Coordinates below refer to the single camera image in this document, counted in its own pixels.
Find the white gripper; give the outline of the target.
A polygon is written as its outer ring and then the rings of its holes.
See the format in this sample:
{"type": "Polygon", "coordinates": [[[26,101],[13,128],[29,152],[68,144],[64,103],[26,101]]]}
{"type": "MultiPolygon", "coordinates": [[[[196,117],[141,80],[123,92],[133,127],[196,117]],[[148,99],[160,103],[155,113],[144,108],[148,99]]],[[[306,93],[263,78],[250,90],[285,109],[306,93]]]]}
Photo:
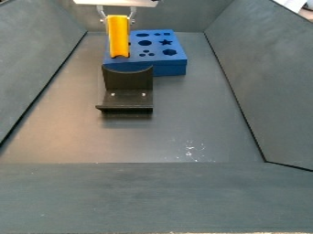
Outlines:
{"type": "Polygon", "coordinates": [[[107,14],[103,5],[129,6],[128,23],[135,23],[136,7],[155,7],[159,0],[73,0],[77,5],[96,5],[96,12],[100,16],[100,22],[107,23],[107,14]]]}

